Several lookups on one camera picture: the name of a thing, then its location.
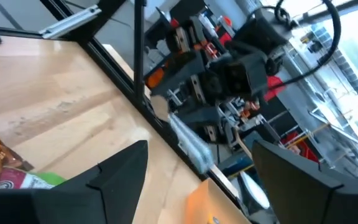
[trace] cardboard box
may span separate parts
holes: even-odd
[[[185,224],[250,224],[211,179],[188,196],[185,215]]]

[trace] light wood surface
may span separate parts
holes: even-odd
[[[122,66],[133,74],[123,60]],[[56,172],[67,179],[137,140],[148,140],[136,224],[183,223],[186,197],[200,184],[73,42],[2,37],[0,138],[35,171]]]

